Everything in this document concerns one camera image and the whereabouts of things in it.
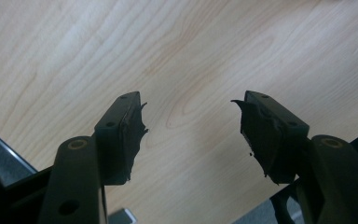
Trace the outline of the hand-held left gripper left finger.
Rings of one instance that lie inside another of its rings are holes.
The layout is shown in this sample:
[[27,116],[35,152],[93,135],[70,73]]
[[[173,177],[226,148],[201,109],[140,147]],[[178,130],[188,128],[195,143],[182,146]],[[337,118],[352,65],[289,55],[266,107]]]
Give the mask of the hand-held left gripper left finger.
[[94,127],[100,170],[106,186],[124,185],[131,179],[141,140],[148,132],[138,91],[119,96]]

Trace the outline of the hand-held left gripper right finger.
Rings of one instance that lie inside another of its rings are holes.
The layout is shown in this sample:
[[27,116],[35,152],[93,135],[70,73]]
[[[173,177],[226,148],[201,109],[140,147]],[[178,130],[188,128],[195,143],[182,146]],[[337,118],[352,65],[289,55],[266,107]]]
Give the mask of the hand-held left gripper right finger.
[[297,174],[294,162],[308,140],[310,126],[272,97],[246,91],[233,100],[241,110],[241,134],[264,174],[276,184],[289,184]]

